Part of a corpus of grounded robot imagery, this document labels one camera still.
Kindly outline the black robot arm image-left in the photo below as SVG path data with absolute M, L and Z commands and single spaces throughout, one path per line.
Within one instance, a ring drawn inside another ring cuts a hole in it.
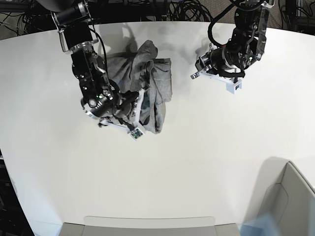
M 144 89 L 121 92 L 108 75 L 107 59 L 101 57 L 94 44 L 101 42 L 85 0 L 41 0 L 57 27 L 62 50 L 70 53 L 72 72 L 79 80 L 81 106 L 99 126 L 125 127 L 130 133 L 140 128 L 140 112 Z

